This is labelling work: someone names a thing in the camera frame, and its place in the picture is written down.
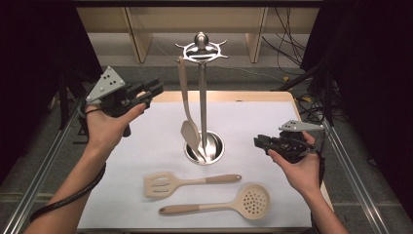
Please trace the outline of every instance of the aluminum rail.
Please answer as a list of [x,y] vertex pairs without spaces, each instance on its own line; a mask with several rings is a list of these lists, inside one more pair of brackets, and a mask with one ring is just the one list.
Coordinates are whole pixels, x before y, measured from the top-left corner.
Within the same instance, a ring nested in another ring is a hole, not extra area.
[[364,210],[364,213],[367,216],[367,219],[370,222],[370,226],[372,227],[374,233],[390,233],[382,218],[382,215],[380,214],[380,211],[377,209],[377,206],[375,205],[373,199],[365,188],[351,158],[349,157],[349,154],[347,153],[343,143],[338,137],[334,127],[331,127],[328,121],[325,120],[325,118],[323,119],[322,123],[328,130],[328,138],[331,141],[331,144],[334,148],[335,153],[337,154],[341,166],[347,178],[349,179],[350,185],[355,191],[358,201],[360,202],[360,205]]
[[16,207],[13,212],[9,223],[6,226],[6,229],[3,231],[4,234],[15,234],[19,233],[25,219],[27,218],[28,213],[30,212],[33,203],[42,188],[43,183],[45,182],[55,160],[62,148],[64,141],[67,137],[67,134],[70,132],[70,125],[78,116],[78,106],[81,101],[77,99],[74,103],[73,108],[70,111],[70,117],[63,129],[59,130],[56,138],[49,149],[45,159],[39,167],[34,178],[31,180],[30,185],[25,191],[23,197],[21,198],[19,205]]

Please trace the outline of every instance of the black cable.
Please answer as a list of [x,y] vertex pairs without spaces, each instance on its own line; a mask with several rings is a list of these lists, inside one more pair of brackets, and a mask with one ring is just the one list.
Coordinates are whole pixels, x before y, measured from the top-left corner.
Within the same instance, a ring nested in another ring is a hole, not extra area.
[[287,54],[287,53],[284,52],[284,51],[281,51],[279,48],[273,46],[270,42],[267,41],[267,39],[266,39],[265,37],[262,37],[262,39],[271,47],[271,49],[273,49],[273,50],[281,53],[283,56],[291,59],[295,64],[300,65],[299,61],[298,61],[296,58],[292,57],[291,55]]
[[[278,36],[280,39],[282,39],[282,37],[281,36],[279,36],[279,34],[278,33],[274,33],[274,34],[276,34],[276,36]],[[284,40],[284,42],[285,43],[288,43],[288,44],[292,44],[292,42],[290,42],[290,41],[287,41],[287,40]],[[305,51],[306,50],[306,48],[305,47],[300,47],[300,46],[297,46],[297,45],[295,45],[296,47],[298,47],[298,49],[300,49],[300,50],[303,50],[303,51]]]
[[[89,139],[89,131],[88,131],[88,126],[87,126],[87,122],[86,122],[86,115],[95,111],[100,111],[103,110],[102,108],[97,108],[97,109],[93,109],[90,111],[85,112],[85,107],[86,107],[86,99],[82,98],[82,102],[79,106],[79,120],[80,123],[82,125],[82,128],[84,129],[84,132],[86,133],[86,135],[88,136]],[[88,194],[89,192],[92,191],[92,189],[94,189],[97,184],[100,182],[100,180],[103,178],[104,172],[106,170],[106,163],[103,165],[102,169],[100,170],[100,172],[97,174],[97,176],[94,178],[94,180],[87,185],[85,188],[83,188],[82,190],[80,190],[79,192],[65,198],[62,199],[60,201],[57,201],[55,203],[52,203],[48,206],[45,206],[37,211],[35,211],[31,217],[30,217],[30,222],[34,221],[36,218],[38,218],[40,215],[43,215],[45,213],[54,211],[56,209],[59,209],[61,207],[64,207],[78,199],[80,199],[81,197],[85,196],[86,194]]]
[[279,11],[277,10],[277,8],[275,8],[275,10],[276,10],[276,13],[277,13],[277,16],[278,16],[278,18],[279,18],[279,20],[280,20],[280,22],[281,22],[281,24],[282,24],[282,28],[283,28],[283,30],[284,30],[284,36],[285,35],[287,35],[288,36],[288,38],[289,38],[289,41],[291,42],[291,46],[292,46],[292,50],[293,50],[293,53],[294,53],[294,55],[297,57],[297,54],[299,55],[299,57],[301,58],[301,60],[302,60],[302,57],[301,57],[301,55],[298,53],[298,51],[296,50],[296,46],[294,45],[294,42],[295,43],[298,43],[292,36],[291,36],[291,27],[289,26],[289,16],[290,16],[290,8],[286,8],[286,24],[284,25],[284,23],[283,23],[283,21],[282,21],[282,18],[281,18],[281,16],[280,16],[280,14],[279,14]]
[[67,197],[63,200],[60,200],[58,202],[52,203],[46,207],[43,207],[39,210],[37,210],[36,212],[34,212],[31,217],[30,217],[30,222],[34,221],[36,218],[38,218],[40,215],[43,215],[45,213],[54,211],[56,209],[59,209],[61,207],[64,207],[78,199],[80,199],[81,197],[85,196],[86,194],[88,194],[90,191],[92,191],[92,189],[94,189],[97,184],[100,182],[100,180],[103,178],[104,172],[106,170],[106,163],[104,164],[103,168],[100,170],[99,174],[96,176],[96,178],[88,185],[86,186],[84,189],[80,190],[79,192],[71,195],[70,197]]
[[319,147],[319,153],[322,153],[322,151],[324,150],[325,140],[328,138],[328,136],[325,135],[325,131],[322,133],[322,142],[321,142],[321,146]]
[[[304,107],[304,105],[301,103],[303,101],[303,98],[308,97],[311,98],[313,100],[313,104],[310,106],[310,108],[306,108]],[[319,118],[319,116],[317,116],[315,113],[319,112],[322,110],[322,107],[315,107],[316,103],[319,102],[319,98],[311,93],[307,93],[304,94],[302,96],[300,96],[298,98],[298,105],[305,111],[308,113],[307,117],[303,120],[303,122],[309,122],[309,120],[311,122],[316,122],[316,123],[322,123],[323,117],[321,117],[321,119]]]
[[[322,157],[321,152],[317,152],[317,155],[319,155],[319,187],[322,185],[322,180],[324,178],[324,172],[325,172],[325,158]],[[316,234],[320,234],[321,232],[319,231],[319,227],[317,226],[316,221],[314,220],[313,214],[310,213],[310,220],[311,224],[313,227],[313,230]]]

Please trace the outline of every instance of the cable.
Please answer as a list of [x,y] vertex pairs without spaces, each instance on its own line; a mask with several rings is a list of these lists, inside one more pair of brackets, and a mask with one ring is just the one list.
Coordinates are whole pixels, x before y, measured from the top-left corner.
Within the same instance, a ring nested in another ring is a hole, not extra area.
[[267,41],[267,39],[265,39],[265,37],[262,37],[262,39],[275,51],[277,51],[278,53],[281,53],[283,56],[289,58],[290,60],[292,60],[295,64],[300,65],[300,61],[297,60],[296,58],[292,57],[291,55],[287,54],[286,52],[280,50],[279,48],[276,48],[275,46],[273,46],[270,42]]
[[289,25],[289,18],[290,18],[290,11],[291,11],[291,9],[290,9],[290,8],[286,8],[286,24],[285,24],[285,25],[284,25],[284,23],[283,23],[283,21],[282,21],[282,18],[281,18],[280,14],[279,14],[278,9],[275,8],[275,10],[276,10],[277,16],[278,16],[278,18],[279,18],[279,20],[280,20],[280,22],[281,22],[281,24],[282,24],[282,28],[283,28],[283,30],[284,30],[284,35],[283,35],[283,37],[282,37],[282,42],[285,41],[284,37],[285,37],[285,35],[286,35],[286,36],[289,38],[289,42],[290,42],[290,44],[291,44],[291,46],[292,46],[292,50],[293,50],[294,55],[296,56],[296,59],[298,60],[298,57],[299,57],[299,58],[302,60],[302,56],[301,56],[300,53],[298,52],[297,47],[300,47],[300,48],[302,48],[302,49],[304,49],[304,50],[305,50],[305,47],[302,46],[300,43],[298,43],[298,42],[292,37],[292,35],[291,35],[291,27],[290,27],[290,25]]
[[[348,122],[347,119],[347,114],[345,112],[345,108],[343,106],[343,103],[341,101],[341,98],[338,97],[337,94],[334,95],[335,99],[335,104],[331,105],[331,111],[332,111],[332,117],[334,120],[346,123]],[[312,99],[312,105],[310,107],[305,107],[302,102],[305,101],[304,98],[311,98]],[[300,97],[297,97],[297,102],[298,105],[301,107],[301,111],[299,112],[300,115],[303,115],[304,113],[307,113],[307,117],[303,118],[303,122],[314,122],[314,123],[321,123],[321,121],[324,118],[324,115],[322,115],[321,119],[319,118],[319,115],[321,112],[323,112],[323,107],[316,107],[316,104],[319,102],[323,102],[322,98],[319,98],[318,96],[307,93],[304,94]]]
[[100,180],[103,178],[104,172],[106,170],[106,163],[104,164],[103,168],[100,170],[99,174],[96,176],[96,178],[88,185],[86,186],[84,189],[80,190],[79,192],[77,192],[76,194],[71,195],[70,197],[67,197],[63,200],[60,200],[58,202],[52,203],[46,207],[43,207],[39,210],[37,210],[36,212],[34,212],[31,217],[30,217],[30,222],[34,221],[36,218],[38,218],[40,215],[43,215],[45,213],[54,211],[56,209],[59,209],[61,207],[64,207],[78,199],[80,199],[81,197],[85,196],[86,194],[88,194],[90,191],[92,191],[92,189],[94,189],[97,184],[100,182]]
[[164,55],[168,56],[168,57],[173,61],[173,63],[178,63],[178,60],[175,59],[175,58],[173,58],[173,57],[172,57],[170,54],[168,54],[167,52],[165,52],[165,51],[161,48],[161,46],[158,45],[158,42],[156,42],[155,40],[152,40],[152,42],[154,43],[154,45],[155,45],[156,47],[158,47],[158,49],[159,49],[162,53],[164,53]]
[[257,76],[265,76],[265,77],[270,77],[278,82],[282,82],[282,83],[286,83],[285,81],[282,81],[274,76],[271,75],[267,75],[267,74],[262,74],[262,73],[256,73],[256,72],[252,72],[252,71],[248,71],[246,69],[240,68],[240,67],[230,67],[230,66],[219,66],[219,65],[215,65],[215,67],[219,67],[219,68],[224,68],[224,69],[234,69],[234,70],[241,70],[243,72],[252,74],[252,75],[257,75]]
[[[282,37],[279,36],[278,33],[274,33],[274,34],[276,34],[276,36],[278,36],[280,39],[282,39]],[[287,41],[287,40],[284,40],[284,42],[286,42],[286,43],[288,43],[288,44],[293,44],[293,42],[290,42],[290,41]],[[306,50],[306,48],[303,47],[303,46],[301,46],[301,45],[294,45],[294,46],[297,47],[298,49],[302,50],[302,51],[305,51],[305,50]]]

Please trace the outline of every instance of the white paper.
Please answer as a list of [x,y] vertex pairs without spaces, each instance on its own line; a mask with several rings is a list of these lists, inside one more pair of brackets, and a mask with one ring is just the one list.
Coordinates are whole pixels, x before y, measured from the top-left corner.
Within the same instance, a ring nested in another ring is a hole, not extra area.
[[[190,102],[191,114],[201,128],[200,107]],[[231,101],[207,104],[207,129],[225,143],[222,158],[207,166],[190,162],[180,134],[186,119],[181,102],[153,102],[131,123],[131,136],[124,137],[110,156],[106,174],[94,189],[79,228],[253,228],[310,227],[310,210],[288,184],[280,167],[254,146],[257,135],[277,137],[279,126],[297,120],[290,101]],[[160,171],[179,178],[239,174],[237,183],[188,185],[162,200],[145,198],[143,178]],[[177,204],[227,203],[243,185],[257,182],[271,195],[271,209],[261,219],[249,220],[233,210],[163,216],[158,209]]]

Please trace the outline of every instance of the hand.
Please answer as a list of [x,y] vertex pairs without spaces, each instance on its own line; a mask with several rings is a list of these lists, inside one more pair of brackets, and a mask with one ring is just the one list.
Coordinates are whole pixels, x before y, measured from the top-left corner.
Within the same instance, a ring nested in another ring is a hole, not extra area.
[[[99,108],[98,105],[88,105],[86,112]],[[89,113],[86,116],[89,130],[88,146],[110,153],[121,140],[127,125],[141,115],[145,108],[144,103],[139,104],[118,118],[107,116],[100,110]]]
[[[303,135],[307,143],[316,142],[306,132],[303,132]],[[268,154],[282,168],[289,184],[301,195],[307,196],[319,191],[319,156],[317,154],[308,154],[296,164],[290,164],[272,149],[268,150]]]

